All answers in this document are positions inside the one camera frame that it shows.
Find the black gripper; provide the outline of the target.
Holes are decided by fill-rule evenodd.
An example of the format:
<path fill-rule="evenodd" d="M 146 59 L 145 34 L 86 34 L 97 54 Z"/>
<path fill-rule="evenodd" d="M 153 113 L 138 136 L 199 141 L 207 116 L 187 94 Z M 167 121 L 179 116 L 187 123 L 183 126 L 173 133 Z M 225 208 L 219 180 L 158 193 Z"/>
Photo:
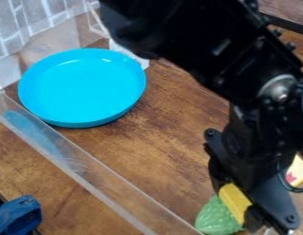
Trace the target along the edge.
<path fill-rule="evenodd" d="M 303 187 L 291 187 L 282 176 L 303 152 L 303 104 L 265 100 L 251 109 L 229 105 L 223 130 L 207 129 L 203 137 L 214 192 L 229 183 L 247 192 L 245 229 L 255 232 L 267 226 L 290 235 L 299 216 L 287 191 L 303 192 Z"/>

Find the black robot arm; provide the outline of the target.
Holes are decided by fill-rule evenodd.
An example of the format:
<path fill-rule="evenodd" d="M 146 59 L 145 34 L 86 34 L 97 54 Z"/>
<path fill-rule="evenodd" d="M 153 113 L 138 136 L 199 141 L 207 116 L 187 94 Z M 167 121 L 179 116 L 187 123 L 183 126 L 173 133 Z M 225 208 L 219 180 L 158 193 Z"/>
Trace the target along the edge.
<path fill-rule="evenodd" d="M 235 185 L 250 204 L 243 225 L 297 229 L 285 172 L 303 152 L 303 62 L 267 28 L 255 0 L 99 0 L 113 40 L 165 59 L 229 102 L 223 130 L 203 133 L 215 190 Z"/>

